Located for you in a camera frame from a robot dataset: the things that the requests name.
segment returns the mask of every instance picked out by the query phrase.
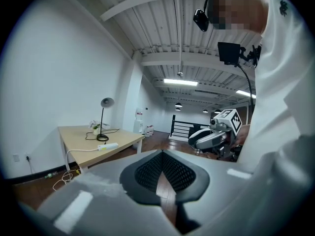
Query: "black mesh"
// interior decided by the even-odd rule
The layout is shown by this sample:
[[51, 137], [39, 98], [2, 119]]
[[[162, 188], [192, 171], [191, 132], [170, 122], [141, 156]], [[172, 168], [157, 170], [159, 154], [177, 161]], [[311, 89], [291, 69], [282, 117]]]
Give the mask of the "black mesh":
[[191, 168], [166, 153], [163, 153], [163, 172], [175, 192], [190, 186], [196, 179], [196, 174]]
[[196, 179], [191, 168], [162, 152], [136, 169], [135, 180], [143, 187], [156, 192], [162, 171], [175, 192], [190, 186]]
[[134, 174], [137, 183], [154, 193], [157, 191], [158, 178], [162, 173], [162, 154], [164, 153], [158, 154], [141, 165]]

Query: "power strip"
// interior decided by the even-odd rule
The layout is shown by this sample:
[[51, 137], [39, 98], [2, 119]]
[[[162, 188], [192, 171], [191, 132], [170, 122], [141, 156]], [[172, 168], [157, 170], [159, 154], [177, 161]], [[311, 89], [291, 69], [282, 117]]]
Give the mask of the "power strip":
[[118, 148], [118, 143], [97, 145], [98, 150]]

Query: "desk lamp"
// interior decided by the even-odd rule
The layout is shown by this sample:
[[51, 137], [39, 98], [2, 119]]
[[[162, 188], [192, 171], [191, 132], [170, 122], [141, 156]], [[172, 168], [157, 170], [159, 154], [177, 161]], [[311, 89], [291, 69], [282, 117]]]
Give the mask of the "desk lamp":
[[115, 104], [114, 100], [112, 98], [104, 98], [100, 102], [100, 105], [102, 107], [102, 118], [100, 121], [100, 133], [97, 135], [96, 139], [98, 141], [104, 142], [108, 139], [108, 137], [104, 134], [102, 134], [102, 125], [103, 125], [103, 113], [104, 113], [104, 108], [110, 108]]

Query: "wooden desk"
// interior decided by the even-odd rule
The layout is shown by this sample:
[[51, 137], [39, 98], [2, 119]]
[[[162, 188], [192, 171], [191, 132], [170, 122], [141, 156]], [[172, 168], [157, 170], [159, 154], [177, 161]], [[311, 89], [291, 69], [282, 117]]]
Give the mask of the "wooden desk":
[[[68, 164], [66, 163], [66, 151], [72, 149], [84, 149], [91, 150], [97, 148], [97, 145], [102, 145], [104, 142], [98, 140], [85, 140], [87, 132], [91, 130], [87, 126], [71, 126], [71, 127], [58, 127], [63, 157], [68, 170], [70, 170]], [[117, 148], [108, 150], [96, 150], [96, 151], [70, 151], [76, 163], [81, 169], [81, 173], [88, 169], [88, 166], [98, 163], [105, 158], [116, 154], [117, 152], [138, 143], [137, 153], [141, 153], [142, 139], [144, 138], [141, 134], [131, 133], [125, 130], [118, 130], [116, 133], [106, 134], [109, 138], [108, 144], [118, 143]], [[89, 139], [96, 138], [96, 135], [88, 134]]]

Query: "ceiling light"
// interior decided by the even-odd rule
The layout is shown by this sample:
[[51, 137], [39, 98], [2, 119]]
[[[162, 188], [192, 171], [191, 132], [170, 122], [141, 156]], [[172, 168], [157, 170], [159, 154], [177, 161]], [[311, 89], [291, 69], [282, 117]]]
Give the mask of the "ceiling light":
[[245, 95], [245, 96], [248, 96], [248, 97], [251, 96], [251, 94], [249, 92], [245, 92], [245, 91], [242, 91], [242, 90], [238, 90], [238, 91], [236, 91], [236, 93], [239, 93], [239, 94], [242, 94], [242, 95]]
[[170, 80], [170, 79], [164, 79], [164, 83], [181, 84], [181, 85], [189, 85], [189, 86], [196, 86], [198, 84], [198, 82], [195, 82], [195, 81], [182, 81], [182, 80]]

